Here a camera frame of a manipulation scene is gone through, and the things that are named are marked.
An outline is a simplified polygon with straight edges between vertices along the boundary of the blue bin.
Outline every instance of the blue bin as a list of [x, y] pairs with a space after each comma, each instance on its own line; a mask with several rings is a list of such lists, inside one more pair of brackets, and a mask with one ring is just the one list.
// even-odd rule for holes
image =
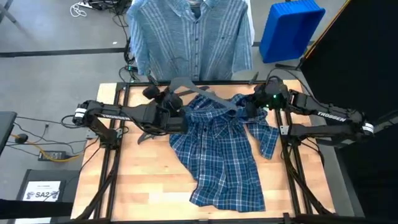
[[260, 43], [262, 61], [301, 57], [324, 14], [313, 0], [273, 4]]

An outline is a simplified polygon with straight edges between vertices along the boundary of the wooden tabletop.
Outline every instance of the wooden tabletop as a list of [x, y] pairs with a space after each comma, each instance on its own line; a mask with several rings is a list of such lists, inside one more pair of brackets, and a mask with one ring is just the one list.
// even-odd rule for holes
[[[286, 80], [284, 82], [288, 88], [302, 91], [301, 85], [297, 80]], [[101, 84], [97, 100], [113, 104], [115, 87], [115, 83]], [[237, 93], [250, 94], [253, 92], [253, 88], [254, 86], [249, 85], [216, 85], [211, 86], [208, 91], [214, 91], [221, 98], [231, 98]], [[149, 102], [142, 95], [143, 89], [144, 87], [131, 88], [128, 106], [137, 106]], [[195, 95], [196, 93], [183, 96], [184, 104], [188, 104]], [[121, 94], [120, 102], [123, 102], [123, 97], [123, 94]], [[292, 119], [294, 123], [306, 126], [311, 125], [308, 116], [292, 114]], [[105, 125], [109, 125], [108, 119], [102, 119], [102, 122]], [[269, 112], [267, 122], [270, 126], [277, 127], [273, 111]], [[272, 159], [267, 160], [261, 157], [258, 142], [248, 133], [252, 153], [259, 171], [266, 211], [239, 213], [231, 210], [218, 210], [214, 206], [198, 207], [190, 203], [190, 195], [197, 183], [170, 147], [169, 136], [156, 137], [154, 140], [146, 140], [138, 145], [137, 140], [142, 131], [135, 127], [132, 122], [126, 122], [126, 126], [129, 127], [130, 131], [123, 137], [112, 220], [275, 218], [282, 217], [284, 212], [289, 212], [294, 216], [285, 165], [280, 158], [282, 149], [280, 140], [277, 142]], [[85, 152], [83, 162], [97, 148], [98, 144], [89, 147]], [[308, 187], [325, 208], [334, 211], [319, 155], [306, 146], [300, 146], [299, 150]], [[79, 216], [96, 193], [103, 156], [104, 149], [100, 149], [82, 170], [72, 218]], [[305, 211], [301, 191], [298, 191], [300, 207], [302, 211]], [[104, 195], [102, 217], [104, 217], [106, 210], [107, 198], [108, 192]]]

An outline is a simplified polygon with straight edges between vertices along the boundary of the concrete floor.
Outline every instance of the concrete floor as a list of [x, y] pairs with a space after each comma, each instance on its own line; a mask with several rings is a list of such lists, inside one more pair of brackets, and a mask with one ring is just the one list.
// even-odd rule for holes
[[[0, 0], [5, 5], [7, 0]], [[87, 17], [72, 17], [69, 8], [77, 0], [13, 0], [9, 12], [18, 20], [15, 25], [4, 18], [0, 23], [0, 52], [99, 49], [124, 47], [122, 28], [112, 21], [108, 11], [85, 9]], [[251, 0], [256, 42], [262, 32], [272, 4], [283, 0]], [[326, 9], [315, 40], [334, 18], [345, 0], [316, 0]], [[262, 63], [258, 47], [253, 47], [255, 71], [259, 79], [265, 79], [274, 64]], [[296, 65], [298, 60], [284, 62]], [[91, 54], [67, 56], [42, 56], [0, 58], [0, 111], [16, 111], [20, 116], [59, 121], [72, 114], [78, 103], [95, 99], [98, 85], [119, 82], [118, 70], [124, 65], [123, 54]], [[255, 72], [235, 74], [235, 80], [248, 80]], [[283, 79], [294, 79], [289, 74], [275, 72]], [[297, 76], [307, 83], [300, 72]], [[18, 119], [24, 129], [41, 135], [44, 123]], [[15, 128], [13, 133], [20, 133]], [[65, 129], [50, 124], [45, 137], [56, 141], [84, 139], [84, 130]], [[76, 144], [81, 150], [83, 144]], [[36, 152], [34, 148], [25, 148]], [[46, 150], [64, 150], [66, 146], [46, 147]], [[341, 215], [352, 215], [352, 208], [345, 190], [340, 168], [333, 150], [322, 149], [325, 153], [325, 173], [336, 211]], [[6, 148], [0, 157], [0, 198], [15, 199], [27, 169], [78, 170], [81, 160], [55, 164], [38, 162], [37, 158], [20, 151]]]

